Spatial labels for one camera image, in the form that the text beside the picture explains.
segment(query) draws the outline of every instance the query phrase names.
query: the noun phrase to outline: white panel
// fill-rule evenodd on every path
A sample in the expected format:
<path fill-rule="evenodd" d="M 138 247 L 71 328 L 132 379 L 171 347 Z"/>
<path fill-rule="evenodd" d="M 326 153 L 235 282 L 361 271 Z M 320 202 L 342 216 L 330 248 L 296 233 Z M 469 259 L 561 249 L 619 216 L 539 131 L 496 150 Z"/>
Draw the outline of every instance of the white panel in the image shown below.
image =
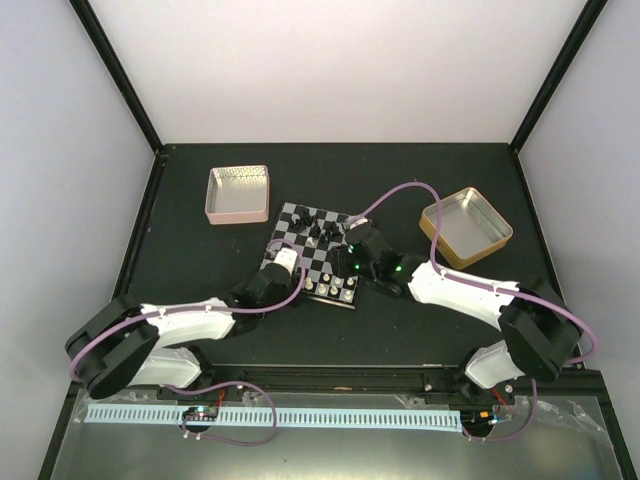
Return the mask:
<path fill-rule="evenodd" d="M 0 464 L 38 476 L 64 342 L 113 291 L 152 154 L 68 2 L 0 5 Z"/>
<path fill-rule="evenodd" d="M 165 142 L 505 142 L 585 0 L 91 3 Z"/>
<path fill-rule="evenodd" d="M 567 303 L 640 468 L 640 2 L 609 2 L 523 150 Z"/>

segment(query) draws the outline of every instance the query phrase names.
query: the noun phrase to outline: black table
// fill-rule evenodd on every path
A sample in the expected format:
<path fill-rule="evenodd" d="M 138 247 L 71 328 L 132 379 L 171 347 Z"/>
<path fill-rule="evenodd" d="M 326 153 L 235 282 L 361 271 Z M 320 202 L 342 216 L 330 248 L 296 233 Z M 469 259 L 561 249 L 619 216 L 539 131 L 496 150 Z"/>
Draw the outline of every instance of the black table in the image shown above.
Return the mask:
<path fill-rule="evenodd" d="M 514 229 L 506 247 L 467 272 L 502 280 L 555 282 L 519 160 L 506 144 L 170 145 L 152 212 L 133 268 L 130 293 L 171 304 L 225 293 L 258 270 L 285 201 L 362 212 L 403 182 L 420 180 L 445 197 L 476 187 Z M 209 171 L 266 164 L 269 221 L 212 226 L 204 214 Z M 428 192 L 396 194 L 372 214 L 398 251 L 427 254 L 418 227 Z M 306 301 L 268 315 L 258 329 L 201 343 L 218 365 L 457 365 L 473 348 L 496 342 L 482 322 L 438 306 L 395 300 L 365 285 L 357 309 Z"/>

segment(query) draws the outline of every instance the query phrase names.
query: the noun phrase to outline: purple cable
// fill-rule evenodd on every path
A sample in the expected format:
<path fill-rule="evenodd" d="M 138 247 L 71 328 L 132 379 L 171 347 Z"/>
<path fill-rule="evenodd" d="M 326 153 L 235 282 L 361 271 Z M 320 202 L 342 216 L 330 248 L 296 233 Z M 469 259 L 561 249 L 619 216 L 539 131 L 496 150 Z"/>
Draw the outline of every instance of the purple cable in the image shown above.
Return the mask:
<path fill-rule="evenodd" d="M 238 447 L 259 447 L 260 445 L 264 445 L 265 443 L 271 441 L 273 437 L 276 436 L 276 432 L 277 432 L 276 427 L 278 425 L 277 423 L 278 413 L 276 412 L 276 406 L 274 405 L 273 400 L 271 400 L 271 397 L 267 395 L 267 392 L 262 390 L 257 385 L 254 385 L 253 383 L 248 383 L 248 382 L 233 381 L 233 382 L 218 383 L 217 385 L 212 385 L 210 387 L 202 388 L 200 390 L 183 390 L 181 388 L 173 387 L 171 385 L 166 385 L 166 388 L 168 388 L 172 392 L 175 392 L 179 395 L 193 396 L 193 395 L 202 395 L 203 393 L 209 393 L 215 390 L 219 390 L 221 388 L 227 388 L 227 387 L 233 387 L 233 386 L 242 386 L 242 387 L 251 388 L 252 390 L 255 390 L 256 392 L 258 392 L 264 397 L 264 399 L 269 404 L 269 408 L 271 408 L 271 413 L 273 415 L 273 423 L 271 424 L 269 433 L 261 440 L 257 440 L 255 442 L 242 442 L 240 440 L 233 440 L 231 438 L 219 437 L 218 435 L 209 435 L 204 433 L 199 434 L 200 437 L 207 438 L 209 440 L 217 440 L 218 442 L 228 443 L 230 445 L 236 445 Z M 187 435 L 193 434 L 197 436 L 197 434 L 194 434 L 193 432 L 189 432 L 187 430 L 187 420 L 188 418 L 185 418 L 184 421 L 182 422 L 182 426 L 181 426 L 182 431 L 185 432 Z"/>
<path fill-rule="evenodd" d="M 284 240 L 284 239 L 272 240 L 267 245 L 267 249 L 270 249 L 276 243 L 282 243 L 282 244 L 287 245 L 288 247 L 290 247 L 290 248 L 292 248 L 293 250 L 296 250 L 296 251 L 299 250 L 298 248 L 296 248 L 296 247 L 298 247 L 297 245 L 294 245 L 290 241 Z M 271 305 L 270 307 L 262 307 L 262 308 L 232 308 L 232 307 L 220 307 L 220 306 L 210 305 L 209 306 L 209 311 L 212 311 L 212 312 L 230 312 L 230 313 L 249 313 L 249 314 L 273 312 L 274 310 L 282 308 L 285 305 L 291 303 L 291 301 L 293 301 L 293 299 L 298 296 L 298 294 L 302 290 L 302 286 L 304 285 L 304 279 L 305 279 L 305 269 L 304 269 L 304 266 L 302 265 L 302 263 L 300 263 L 300 281 L 298 282 L 298 285 L 296 286 L 296 289 L 293 291 L 293 293 L 291 295 L 289 295 L 289 297 L 284 299 L 282 302 L 277 303 L 275 305 Z M 200 312 L 200 311 L 203 311 L 204 308 L 205 307 L 203 305 L 181 305 L 179 307 L 166 308 L 163 314 L 164 315 L 171 315 L 171 314 L 175 314 L 175 313 Z M 128 328 L 128 327 L 130 327 L 131 325 L 133 325 L 135 323 L 142 322 L 143 320 L 147 320 L 147 319 L 150 319 L 150 318 L 156 318 L 156 317 L 159 317 L 159 316 L 160 316 L 160 312 L 159 311 L 158 312 L 151 312 L 151 313 L 143 313 L 143 314 L 137 315 L 135 317 L 127 318 L 126 320 L 115 324 L 113 327 L 110 327 L 110 328 L 106 329 L 104 332 L 102 332 L 96 338 L 94 338 L 89 343 L 87 343 L 77 353 L 77 355 L 75 357 L 73 357 L 73 360 L 71 360 L 71 365 L 69 365 L 69 376 L 73 380 L 75 380 L 76 382 L 82 381 L 80 379 L 80 377 L 78 377 L 76 369 L 78 368 L 78 364 L 82 361 L 82 359 L 91 350 L 93 350 L 96 347 L 96 345 L 98 345 L 100 342 L 103 342 L 105 339 L 109 338 L 114 333 L 119 332 L 122 329 Z"/>
<path fill-rule="evenodd" d="M 396 193 L 396 192 L 398 192 L 400 190 L 403 190 L 405 188 L 410 188 L 410 187 L 424 188 L 425 190 L 428 190 L 436 200 L 436 207 L 437 207 L 437 210 L 438 210 L 438 217 L 436 219 L 435 233 L 433 235 L 433 239 L 431 240 L 431 249 L 429 250 L 429 259 L 431 260 L 431 265 L 433 266 L 434 270 L 439 274 L 444 274 L 444 277 L 448 278 L 449 280 L 453 280 L 455 282 L 462 283 L 462 284 L 468 285 L 470 287 L 480 288 L 480 289 L 486 290 L 488 292 L 493 292 L 493 287 L 491 287 L 489 285 L 486 285 L 484 283 L 474 282 L 473 280 L 468 280 L 466 278 L 460 278 L 460 277 L 457 277 L 455 275 L 452 275 L 451 273 L 448 273 L 446 269 L 441 269 L 440 266 L 438 265 L 438 263 L 436 262 L 436 246 L 438 244 L 438 238 L 440 237 L 440 228 L 442 227 L 442 205 L 441 205 L 441 202 L 440 202 L 440 197 L 438 196 L 437 192 L 433 189 L 433 187 L 431 187 L 431 185 L 428 185 L 428 184 L 423 183 L 423 182 L 407 182 L 407 183 L 403 183 L 402 185 L 398 185 L 397 187 L 394 187 L 391 190 L 389 190 L 387 193 L 385 193 L 378 200 L 376 200 L 373 203 L 373 205 L 371 205 L 369 208 L 367 208 L 360 215 L 357 215 L 351 222 L 353 222 L 353 221 L 355 221 L 357 219 L 366 217 L 373 210 L 375 210 L 382 202 L 384 202 L 387 198 L 389 198 L 391 195 L 393 195 L 394 193 Z M 595 352 L 598 350 L 599 342 L 598 342 L 598 337 L 596 336 L 595 332 L 591 329 L 591 327 L 589 327 L 589 325 L 584 323 L 582 320 L 580 320 L 578 317 L 576 317 L 570 311 L 565 310 L 564 308 L 559 307 L 558 305 L 556 305 L 554 303 L 551 303 L 551 302 L 549 302 L 547 300 L 544 300 L 542 298 L 536 297 L 534 295 L 529 295 L 527 293 L 519 292 L 519 291 L 516 291 L 516 290 L 509 290 L 509 289 L 506 289 L 506 288 L 496 288 L 495 292 L 496 292 L 496 294 L 510 295 L 512 297 L 521 298 L 521 299 L 526 300 L 528 302 L 537 303 L 538 305 L 541 305 L 541 306 L 543 306 L 545 308 L 548 308 L 549 310 L 552 310 L 552 311 L 562 315 L 563 317 L 567 318 L 568 320 L 573 322 L 575 325 L 577 325 L 579 328 L 581 328 L 584 331 L 584 333 L 587 334 L 587 336 L 589 337 L 589 340 L 591 341 L 591 350 L 589 350 L 584 355 L 569 359 L 567 361 L 567 365 L 583 362 L 584 360 L 587 360 L 587 359 L 591 358 L 595 354 Z"/>
<path fill-rule="evenodd" d="M 480 437 L 472 436 L 469 432 L 467 432 L 466 428 L 462 427 L 462 433 L 464 434 L 464 436 L 467 437 L 469 440 L 475 440 L 477 442 L 492 442 L 492 443 L 506 442 L 507 440 L 515 440 L 516 438 L 521 436 L 524 432 L 527 431 L 527 429 L 533 424 L 533 421 L 536 419 L 536 412 L 538 409 L 538 385 L 535 380 L 531 380 L 531 388 L 533 389 L 533 404 L 531 405 L 531 413 L 529 414 L 527 423 L 525 423 L 517 431 L 499 438 L 480 438 Z"/>

